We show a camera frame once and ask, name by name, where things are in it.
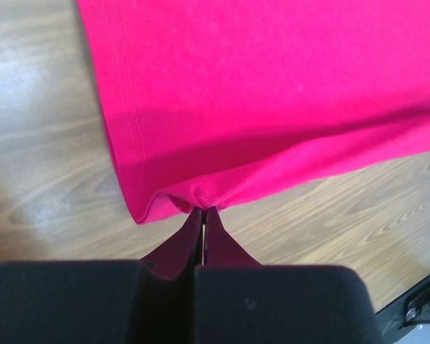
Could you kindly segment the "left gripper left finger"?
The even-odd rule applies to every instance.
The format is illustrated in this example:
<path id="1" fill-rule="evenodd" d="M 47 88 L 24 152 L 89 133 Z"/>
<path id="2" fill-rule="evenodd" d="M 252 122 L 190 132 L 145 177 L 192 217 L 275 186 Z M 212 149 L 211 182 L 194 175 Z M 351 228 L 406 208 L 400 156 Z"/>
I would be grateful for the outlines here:
<path id="1" fill-rule="evenodd" d="M 204 215 L 138 260 L 0 263 L 0 343 L 186 343 Z"/>

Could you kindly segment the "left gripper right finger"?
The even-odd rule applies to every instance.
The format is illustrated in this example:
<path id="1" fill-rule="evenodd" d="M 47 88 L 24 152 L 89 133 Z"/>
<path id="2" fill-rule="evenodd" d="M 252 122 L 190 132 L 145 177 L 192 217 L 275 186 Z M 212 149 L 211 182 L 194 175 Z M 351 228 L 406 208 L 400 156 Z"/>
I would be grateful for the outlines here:
<path id="1" fill-rule="evenodd" d="M 262 265 L 206 212 L 196 343 L 379 343 L 365 284 L 335 265 Z"/>

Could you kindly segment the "magenta t shirt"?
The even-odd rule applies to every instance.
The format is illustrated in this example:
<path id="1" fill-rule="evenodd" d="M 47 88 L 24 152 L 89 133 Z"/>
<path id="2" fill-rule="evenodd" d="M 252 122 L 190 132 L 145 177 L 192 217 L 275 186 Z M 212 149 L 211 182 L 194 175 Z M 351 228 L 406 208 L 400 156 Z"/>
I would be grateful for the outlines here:
<path id="1" fill-rule="evenodd" d="M 430 1 L 80 1 L 139 224 L 430 151 Z"/>

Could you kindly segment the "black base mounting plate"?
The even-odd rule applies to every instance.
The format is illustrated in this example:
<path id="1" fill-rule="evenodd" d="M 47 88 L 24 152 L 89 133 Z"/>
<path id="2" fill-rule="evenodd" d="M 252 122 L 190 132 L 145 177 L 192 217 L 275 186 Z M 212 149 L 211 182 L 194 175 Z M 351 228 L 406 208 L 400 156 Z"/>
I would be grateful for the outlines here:
<path id="1" fill-rule="evenodd" d="M 399 343 L 413 330 L 430 329 L 430 275 L 376 313 L 384 343 Z"/>

